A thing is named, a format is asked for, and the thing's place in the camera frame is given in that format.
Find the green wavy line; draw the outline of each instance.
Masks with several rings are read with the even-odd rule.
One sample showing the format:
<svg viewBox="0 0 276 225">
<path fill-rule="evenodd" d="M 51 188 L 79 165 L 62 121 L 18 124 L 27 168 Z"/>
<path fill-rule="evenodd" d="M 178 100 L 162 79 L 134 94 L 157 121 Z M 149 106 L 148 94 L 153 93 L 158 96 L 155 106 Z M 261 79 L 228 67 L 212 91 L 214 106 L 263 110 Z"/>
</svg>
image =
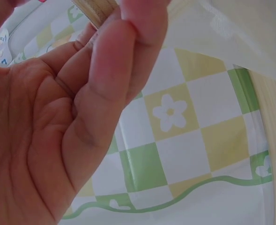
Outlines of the green wavy line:
<svg viewBox="0 0 276 225">
<path fill-rule="evenodd" d="M 220 177 L 210 178 L 210 179 L 204 180 L 198 184 L 191 186 L 185 192 L 183 192 L 181 195 L 179 195 L 177 198 L 175 198 L 169 202 L 166 202 L 166 203 L 158 205 L 158 206 L 141 209 L 141 210 L 136 210 L 136 209 L 118 210 L 118 209 L 112 208 L 108 205 L 103 205 L 99 202 L 89 202 L 89 203 L 86 203 L 86 204 L 82 205 L 81 207 L 79 207 L 78 210 L 75 211 L 74 213 L 64 216 L 63 219 L 76 218 L 84 210 L 86 210 L 88 208 L 101 208 L 104 210 L 108 210 L 108 211 L 112 211 L 112 212 L 121 212 L 121 213 L 145 213 L 145 212 L 153 212 L 153 211 L 157 211 L 157 210 L 162 210 L 162 209 L 165 209 L 167 207 L 170 207 L 170 206 L 178 203 L 179 201 L 184 199 L 188 194 L 190 194 L 192 191 L 199 188 L 200 186 L 208 184 L 208 183 L 216 182 L 216 181 L 225 181 L 225 182 L 228 182 L 228 183 L 231 183 L 234 185 L 239 185 L 239 186 L 257 186 L 260 184 L 265 184 L 265 183 L 271 182 L 272 175 L 270 175 L 268 177 L 261 178 L 261 179 L 254 179 L 254 180 L 242 180 L 242 179 L 238 179 L 238 178 L 234 178 L 234 177 L 230 177 L 230 176 L 220 176 Z"/>
</svg>

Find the hand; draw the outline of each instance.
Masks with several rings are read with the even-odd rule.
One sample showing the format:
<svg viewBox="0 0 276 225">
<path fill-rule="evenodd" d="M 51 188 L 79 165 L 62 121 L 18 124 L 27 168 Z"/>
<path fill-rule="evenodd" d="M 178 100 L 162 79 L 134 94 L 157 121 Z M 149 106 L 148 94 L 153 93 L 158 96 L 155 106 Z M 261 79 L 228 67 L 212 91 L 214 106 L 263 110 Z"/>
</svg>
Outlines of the hand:
<svg viewBox="0 0 276 225">
<path fill-rule="evenodd" d="M 0 0 L 0 25 L 12 2 Z M 145 85 L 169 1 L 120 2 L 98 32 L 0 68 L 0 225 L 58 223 Z"/>
</svg>

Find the green square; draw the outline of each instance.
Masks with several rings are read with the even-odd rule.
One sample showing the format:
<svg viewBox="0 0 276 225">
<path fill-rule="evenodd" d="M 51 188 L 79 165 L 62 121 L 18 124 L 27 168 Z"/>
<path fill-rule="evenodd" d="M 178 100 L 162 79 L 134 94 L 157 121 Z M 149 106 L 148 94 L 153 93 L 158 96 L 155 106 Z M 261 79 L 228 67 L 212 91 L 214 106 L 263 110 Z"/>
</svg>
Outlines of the green square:
<svg viewBox="0 0 276 225">
<path fill-rule="evenodd" d="M 256 173 L 256 169 L 259 167 L 259 166 L 265 166 L 266 168 L 266 171 L 272 175 L 272 171 L 271 171 L 271 167 L 269 167 L 268 165 L 265 165 L 265 158 L 269 156 L 269 152 L 268 151 L 264 151 L 262 153 L 259 153 L 257 155 L 254 155 L 254 156 L 251 156 L 250 157 L 250 167 L 251 167 L 251 173 L 252 173 L 252 176 L 253 176 L 253 179 L 256 180 L 256 179 L 262 179 L 261 176 L 259 176 L 257 173 Z"/>
<path fill-rule="evenodd" d="M 116 137 L 114 136 L 111 142 L 111 145 L 109 147 L 109 150 L 107 152 L 107 154 L 114 154 L 118 152 L 118 146 L 117 146 L 117 141 L 116 141 Z"/>
<path fill-rule="evenodd" d="M 72 25 L 69 25 L 68 27 L 66 27 L 64 30 L 62 30 L 59 34 L 57 34 L 55 36 L 55 40 L 60 40 L 70 34 L 73 34 L 75 32 L 74 28 Z"/>
<path fill-rule="evenodd" d="M 79 18 L 83 16 L 82 11 L 76 6 L 70 7 L 67 13 L 68 13 L 69 21 L 71 23 L 74 23 L 75 21 L 77 21 Z"/>
<path fill-rule="evenodd" d="M 52 40 L 52 38 L 52 29 L 49 25 L 37 35 L 37 44 L 39 49 L 42 49 L 48 42 Z"/>
<path fill-rule="evenodd" d="M 139 99 L 139 98 L 142 98 L 142 97 L 143 97 L 143 94 L 142 94 L 142 92 L 140 92 L 140 93 L 134 98 L 134 100 Z"/>
<path fill-rule="evenodd" d="M 96 196 L 96 200 L 98 203 L 110 206 L 111 200 L 115 200 L 118 203 L 119 207 L 129 207 L 131 210 L 134 210 L 135 207 L 130 201 L 129 195 L 124 194 L 116 194 L 116 195 L 102 195 L 102 196 Z"/>
<path fill-rule="evenodd" d="M 167 185 L 155 143 L 120 152 L 128 192 Z"/>
<path fill-rule="evenodd" d="M 232 69 L 228 71 L 231 83 L 236 92 L 240 108 L 243 114 L 259 110 L 254 86 L 247 69 Z"/>
</svg>

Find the checkered pattern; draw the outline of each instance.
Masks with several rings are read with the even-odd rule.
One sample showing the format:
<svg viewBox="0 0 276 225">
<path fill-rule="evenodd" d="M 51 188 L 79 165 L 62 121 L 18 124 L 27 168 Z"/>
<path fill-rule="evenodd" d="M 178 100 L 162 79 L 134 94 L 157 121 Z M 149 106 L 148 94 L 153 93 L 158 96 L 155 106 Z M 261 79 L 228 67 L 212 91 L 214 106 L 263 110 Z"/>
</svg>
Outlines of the checkered pattern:
<svg viewBox="0 0 276 225">
<path fill-rule="evenodd" d="M 212 177 L 264 177 L 270 175 L 267 149 L 247 70 L 162 49 L 147 85 L 122 113 L 107 156 L 69 213 L 95 201 L 145 209 Z"/>
<path fill-rule="evenodd" d="M 78 35 L 88 21 L 88 18 L 83 15 L 78 7 L 70 7 L 32 39 L 11 62 L 11 65 L 52 50 L 54 48 L 53 44 L 58 40 L 65 42 L 75 40 L 77 37 L 74 37 L 75 34 Z"/>
</svg>

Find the yellow square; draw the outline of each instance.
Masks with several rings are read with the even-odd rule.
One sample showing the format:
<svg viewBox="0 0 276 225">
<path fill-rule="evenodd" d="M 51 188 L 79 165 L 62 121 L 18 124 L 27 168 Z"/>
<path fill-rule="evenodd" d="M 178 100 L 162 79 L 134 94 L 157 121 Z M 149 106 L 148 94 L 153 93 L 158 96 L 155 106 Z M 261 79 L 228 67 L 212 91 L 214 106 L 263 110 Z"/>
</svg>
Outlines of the yellow square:
<svg viewBox="0 0 276 225">
<path fill-rule="evenodd" d="M 169 185 L 169 189 L 172 193 L 173 198 L 177 198 L 178 196 L 180 196 L 182 193 L 184 193 L 186 190 L 188 190 L 190 187 L 192 187 L 195 184 L 198 184 L 204 180 L 210 179 L 212 178 L 212 175 L 209 174 L 205 174 L 202 175 L 200 177 L 196 177 L 190 180 L 185 180 L 179 183 L 175 183 L 175 184 L 170 184 Z"/>
<path fill-rule="evenodd" d="M 37 35 L 37 44 L 39 49 L 43 48 L 48 42 L 50 42 L 52 37 L 52 29 L 49 25 Z"/>
<path fill-rule="evenodd" d="M 90 179 L 77 194 L 77 196 L 79 197 L 89 197 L 94 195 L 95 194 L 93 190 L 92 179 Z"/>
<path fill-rule="evenodd" d="M 148 95 L 144 99 L 156 141 L 199 128 L 185 83 Z"/>
<path fill-rule="evenodd" d="M 243 116 L 201 129 L 211 172 L 249 157 Z"/>
<path fill-rule="evenodd" d="M 206 55 L 174 49 L 186 81 L 226 71 L 224 62 Z"/>
</svg>

